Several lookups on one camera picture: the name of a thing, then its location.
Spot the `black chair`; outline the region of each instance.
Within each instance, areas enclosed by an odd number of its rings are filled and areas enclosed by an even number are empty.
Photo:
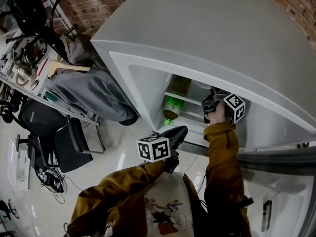
[[[75,170],[93,160],[84,137],[80,120],[64,117],[57,110],[36,100],[29,100],[22,106],[18,118],[14,120],[30,131],[28,139],[17,136],[16,149],[22,143],[28,143],[28,156],[31,166],[43,168],[59,167],[66,173]],[[53,163],[55,155],[58,164]]]
[[[53,27],[53,17],[59,1],[60,0],[56,0],[56,3],[51,10],[49,26],[46,25],[47,13],[41,0],[11,0],[9,5],[10,11],[0,14],[0,18],[12,15],[24,34],[23,36],[7,39],[6,43],[24,38],[33,38],[33,40],[24,48],[24,52],[28,53],[37,41],[41,40],[44,42],[45,48],[42,55],[32,64],[32,67],[34,67],[44,56],[47,50],[47,45],[51,46],[65,61],[69,63],[65,46],[59,38],[60,36],[55,33]],[[67,36],[71,31],[77,28],[78,25],[74,24],[68,31],[65,32],[65,35]]]

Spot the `hand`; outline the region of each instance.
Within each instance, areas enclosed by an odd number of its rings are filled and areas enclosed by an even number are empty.
[[[216,111],[212,113],[208,113],[207,117],[209,119],[209,124],[217,124],[217,123],[225,123],[225,104],[223,102],[219,102],[216,106]]]

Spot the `bottle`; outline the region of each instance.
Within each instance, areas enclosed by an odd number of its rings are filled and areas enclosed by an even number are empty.
[[[165,117],[164,124],[172,125],[173,120],[179,117],[180,112],[183,108],[184,100],[175,97],[166,97],[166,102],[163,108],[163,115]]]
[[[185,97],[189,91],[191,79],[173,75],[167,91]]]

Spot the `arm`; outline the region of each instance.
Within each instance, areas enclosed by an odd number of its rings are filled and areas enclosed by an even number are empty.
[[[234,124],[226,123],[224,105],[219,104],[215,113],[209,114],[211,126],[204,130],[210,142],[206,169],[204,198],[212,221],[218,230],[226,226],[240,227],[242,236],[251,236],[246,209],[236,210],[235,205],[247,199],[243,194],[243,180],[237,159],[239,150]]]
[[[116,204],[152,184],[164,172],[165,163],[158,161],[131,167],[103,178],[98,186],[90,187],[78,196],[72,215],[71,236],[92,236],[107,218],[107,211]]]

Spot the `cartoon graphic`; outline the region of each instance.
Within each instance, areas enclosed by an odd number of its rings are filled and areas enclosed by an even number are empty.
[[[145,198],[147,224],[152,225],[154,229],[159,229],[161,235],[178,232],[177,228],[185,225],[185,216],[176,214],[178,206],[182,204],[178,200],[174,200],[167,206],[161,206],[156,204],[154,199]]]

